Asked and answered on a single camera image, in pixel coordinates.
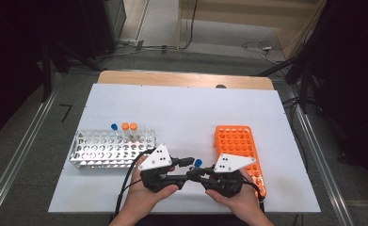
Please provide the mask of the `black curtain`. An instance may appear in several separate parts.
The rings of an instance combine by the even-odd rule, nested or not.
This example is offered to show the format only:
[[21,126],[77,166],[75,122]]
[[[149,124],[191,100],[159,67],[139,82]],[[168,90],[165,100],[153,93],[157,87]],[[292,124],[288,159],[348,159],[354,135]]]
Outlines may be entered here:
[[29,95],[47,84],[49,61],[69,69],[56,30],[72,0],[0,0],[0,131]]
[[339,146],[368,170],[368,0],[327,0],[312,34],[315,100],[340,130]]

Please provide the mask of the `person's right hand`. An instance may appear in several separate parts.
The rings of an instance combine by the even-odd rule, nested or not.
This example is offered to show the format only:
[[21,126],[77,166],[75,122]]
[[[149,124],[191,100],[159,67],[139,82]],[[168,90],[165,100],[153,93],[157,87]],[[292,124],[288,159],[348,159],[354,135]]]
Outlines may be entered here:
[[256,190],[251,185],[242,185],[241,191],[231,198],[224,197],[212,189],[207,189],[205,193],[215,202],[229,207],[237,217],[262,212]]

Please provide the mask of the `orange test tube rack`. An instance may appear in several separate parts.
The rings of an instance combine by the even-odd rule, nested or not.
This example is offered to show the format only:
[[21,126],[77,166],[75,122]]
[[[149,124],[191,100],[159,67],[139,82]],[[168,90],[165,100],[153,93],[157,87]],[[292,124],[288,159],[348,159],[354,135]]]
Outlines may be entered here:
[[255,162],[246,166],[253,183],[259,187],[261,196],[266,196],[266,188],[259,156],[251,129],[247,125],[219,125],[215,130],[216,156],[222,153],[252,157]]

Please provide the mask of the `wooden table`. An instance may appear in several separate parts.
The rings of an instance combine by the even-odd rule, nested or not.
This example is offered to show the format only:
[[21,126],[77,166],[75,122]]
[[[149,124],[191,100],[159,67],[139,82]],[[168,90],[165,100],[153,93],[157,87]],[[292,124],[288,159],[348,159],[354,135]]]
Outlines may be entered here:
[[165,73],[143,71],[104,71],[98,78],[100,84],[123,84],[169,87],[199,87],[226,89],[273,90],[267,77],[238,76],[206,73]]

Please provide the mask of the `metal test tube rack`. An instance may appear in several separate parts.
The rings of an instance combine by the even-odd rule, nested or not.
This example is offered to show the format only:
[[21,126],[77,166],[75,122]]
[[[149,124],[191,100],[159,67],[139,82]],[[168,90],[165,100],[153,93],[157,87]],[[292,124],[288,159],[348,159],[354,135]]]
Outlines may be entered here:
[[69,161],[77,168],[129,168],[136,157],[156,146],[153,130],[77,131]]

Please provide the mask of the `person's left hand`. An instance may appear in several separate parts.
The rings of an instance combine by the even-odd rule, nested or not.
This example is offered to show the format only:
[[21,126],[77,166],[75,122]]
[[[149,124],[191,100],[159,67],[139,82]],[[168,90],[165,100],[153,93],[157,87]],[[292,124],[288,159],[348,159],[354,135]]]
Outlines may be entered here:
[[132,183],[122,209],[140,217],[148,215],[156,204],[168,198],[179,189],[176,185],[170,185],[159,192],[151,192],[143,185],[138,168],[135,168],[132,174]]

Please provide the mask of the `orange-capped test tube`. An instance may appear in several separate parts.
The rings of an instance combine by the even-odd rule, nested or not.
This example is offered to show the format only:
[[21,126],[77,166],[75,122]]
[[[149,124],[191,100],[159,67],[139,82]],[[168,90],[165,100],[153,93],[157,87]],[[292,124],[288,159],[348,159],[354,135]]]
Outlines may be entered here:
[[124,141],[129,142],[131,140],[130,139],[130,135],[131,135],[130,124],[128,122],[124,122],[121,125],[121,128],[122,128],[123,134],[124,134]]
[[132,142],[137,142],[139,140],[139,135],[137,131],[137,124],[135,122],[132,122],[130,124],[130,140]]

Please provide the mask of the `wooden shelf unit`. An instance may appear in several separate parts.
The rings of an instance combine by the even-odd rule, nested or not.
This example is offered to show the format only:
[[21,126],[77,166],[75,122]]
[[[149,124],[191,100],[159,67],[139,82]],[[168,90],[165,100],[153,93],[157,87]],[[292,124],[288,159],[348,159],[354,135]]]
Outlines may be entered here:
[[182,19],[273,27],[286,57],[293,57],[312,31],[327,0],[179,0],[177,45]]

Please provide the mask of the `white table board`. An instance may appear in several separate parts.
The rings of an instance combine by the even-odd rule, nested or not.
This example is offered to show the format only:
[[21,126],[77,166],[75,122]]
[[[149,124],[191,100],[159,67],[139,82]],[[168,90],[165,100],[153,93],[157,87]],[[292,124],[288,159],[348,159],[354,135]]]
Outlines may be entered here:
[[[320,207],[275,90],[92,86],[77,130],[111,130],[136,122],[155,131],[174,157],[216,162],[218,125],[251,128],[266,185],[267,213],[318,213]],[[126,169],[77,169],[66,159],[50,213],[113,213]],[[194,182],[159,202],[155,214],[226,214]]]

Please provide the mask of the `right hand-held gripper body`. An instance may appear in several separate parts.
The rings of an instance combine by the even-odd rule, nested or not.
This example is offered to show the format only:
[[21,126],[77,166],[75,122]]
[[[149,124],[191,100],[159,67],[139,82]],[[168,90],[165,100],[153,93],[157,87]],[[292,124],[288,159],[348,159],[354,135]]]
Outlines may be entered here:
[[244,183],[240,169],[256,162],[254,157],[222,153],[211,168],[206,168],[208,179],[203,180],[205,189],[212,189],[220,195],[231,198],[241,191]]

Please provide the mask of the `black cabinet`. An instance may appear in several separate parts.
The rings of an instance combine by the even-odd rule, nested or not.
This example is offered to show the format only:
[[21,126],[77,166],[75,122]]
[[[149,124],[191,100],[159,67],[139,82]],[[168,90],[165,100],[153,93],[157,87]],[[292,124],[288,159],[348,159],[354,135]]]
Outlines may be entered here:
[[123,0],[81,0],[94,57],[115,51],[126,21]]

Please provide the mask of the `black metal stand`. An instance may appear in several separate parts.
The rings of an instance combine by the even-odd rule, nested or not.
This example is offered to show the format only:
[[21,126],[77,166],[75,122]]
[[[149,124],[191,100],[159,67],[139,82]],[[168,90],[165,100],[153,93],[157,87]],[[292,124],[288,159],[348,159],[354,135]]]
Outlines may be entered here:
[[86,57],[78,54],[67,45],[58,40],[43,40],[41,42],[41,62],[43,74],[43,95],[42,102],[47,101],[52,92],[51,62],[54,62],[59,72],[67,73],[69,65],[65,55],[69,55],[77,59],[79,62],[88,66],[94,71],[102,72],[105,68],[91,62]]
[[270,69],[257,73],[257,76],[267,77],[268,75],[287,67],[290,67],[290,69],[285,75],[286,83],[294,84],[297,80],[300,80],[300,93],[296,102],[299,104],[302,112],[306,114],[307,92],[311,81],[311,62],[309,61],[307,53],[302,51],[300,54],[296,54],[295,56],[272,66]]

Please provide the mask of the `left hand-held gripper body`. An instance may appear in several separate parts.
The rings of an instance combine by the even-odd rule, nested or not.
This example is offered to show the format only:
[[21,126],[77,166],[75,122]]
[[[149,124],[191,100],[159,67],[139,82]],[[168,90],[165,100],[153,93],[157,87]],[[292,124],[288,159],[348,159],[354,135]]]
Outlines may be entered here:
[[166,186],[176,185],[179,188],[184,186],[184,183],[164,180],[169,170],[175,167],[171,166],[172,158],[174,157],[170,156],[167,146],[161,144],[139,165],[142,183],[146,188],[156,193]]

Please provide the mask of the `metal floor rail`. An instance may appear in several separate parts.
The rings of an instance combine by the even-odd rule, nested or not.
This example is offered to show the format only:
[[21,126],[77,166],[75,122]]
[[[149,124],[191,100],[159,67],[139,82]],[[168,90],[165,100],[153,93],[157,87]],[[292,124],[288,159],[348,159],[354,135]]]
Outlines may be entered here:
[[0,208],[35,141],[66,75],[56,73],[53,89],[42,100],[35,91],[0,132]]
[[341,226],[355,226],[350,212],[346,206],[342,192],[336,183],[333,173],[328,165],[318,139],[313,131],[309,115],[304,114],[301,109],[296,111],[297,118],[304,132],[305,138],[311,149],[313,159],[328,193],[331,206]]

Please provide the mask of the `person's dark clothing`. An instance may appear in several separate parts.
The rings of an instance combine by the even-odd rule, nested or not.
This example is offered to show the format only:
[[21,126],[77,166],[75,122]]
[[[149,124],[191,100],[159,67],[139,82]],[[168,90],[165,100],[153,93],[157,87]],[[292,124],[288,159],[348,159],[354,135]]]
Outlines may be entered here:
[[234,215],[147,215],[136,226],[248,226]]

